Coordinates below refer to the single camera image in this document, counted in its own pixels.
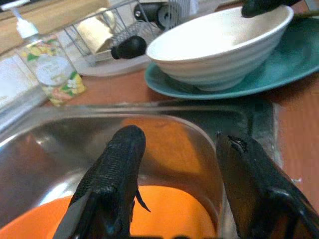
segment kitchen sink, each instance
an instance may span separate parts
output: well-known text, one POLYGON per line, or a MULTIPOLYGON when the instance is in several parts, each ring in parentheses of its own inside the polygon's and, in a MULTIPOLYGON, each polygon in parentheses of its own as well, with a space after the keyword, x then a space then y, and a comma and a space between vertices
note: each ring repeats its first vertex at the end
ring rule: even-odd
POLYGON ((0 227, 72 195, 113 134, 135 124, 147 139, 139 185, 188 192, 225 236, 227 201, 214 151, 216 133, 244 131, 273 157, 273 118, 272 105, 259 99, 36 108, 0 134, 0 227))

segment soap dispenser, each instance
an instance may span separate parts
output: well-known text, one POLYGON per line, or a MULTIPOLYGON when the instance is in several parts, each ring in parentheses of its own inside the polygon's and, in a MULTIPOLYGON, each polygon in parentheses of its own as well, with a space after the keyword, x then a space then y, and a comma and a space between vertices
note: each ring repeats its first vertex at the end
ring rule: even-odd
POLYGON ((22 18, 18 6, 30 2, 18 0, 1 5, 2 10, 11 10, 16 16, 17 30, 24 39, 17 53, 37 77, 51 102, 60 106, 67 100, 85 91, 82 79, 54 35, 41 36, 31 22, 22 18))

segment wooden countertop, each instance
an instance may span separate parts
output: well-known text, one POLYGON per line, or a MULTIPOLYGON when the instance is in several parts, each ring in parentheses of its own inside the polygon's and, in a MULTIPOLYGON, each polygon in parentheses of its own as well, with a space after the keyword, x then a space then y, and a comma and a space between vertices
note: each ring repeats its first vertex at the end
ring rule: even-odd
MULTIPOLYGON (((170 100, 149 89, 144 71, 112 78, 83 77, 88 90, 68 105, 103 105, 170 100)), ((284 170, 319 212, 319 73, 259 97, 281 106, 279 144, 284 170)))

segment teal plate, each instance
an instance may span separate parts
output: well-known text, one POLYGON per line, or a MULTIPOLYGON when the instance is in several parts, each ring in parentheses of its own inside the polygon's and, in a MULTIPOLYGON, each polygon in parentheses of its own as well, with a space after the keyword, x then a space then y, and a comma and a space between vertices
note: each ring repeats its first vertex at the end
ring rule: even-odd
POLYGON ((151 63, 145 80, 163 95, 193 100, 246 96, 283 86, 319 70, 319 20, 308 18, 292 22, 267 60, 238 85, 223 91, 205 92, 172 79, 151 63))

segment orange plastic tub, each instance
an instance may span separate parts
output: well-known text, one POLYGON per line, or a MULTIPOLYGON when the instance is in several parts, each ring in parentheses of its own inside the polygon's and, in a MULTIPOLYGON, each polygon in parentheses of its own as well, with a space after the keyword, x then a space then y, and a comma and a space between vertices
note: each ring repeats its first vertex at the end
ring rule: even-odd
MULTIPOLYGON (((135 203, 131 234, 212 238, 215 229, 204 207, 190 194, 170 187, 141 186, 140 192, 151 213, 135 203)), ((52 239, 71 197, 34 208, 0 229, 1 239, 52 239)))

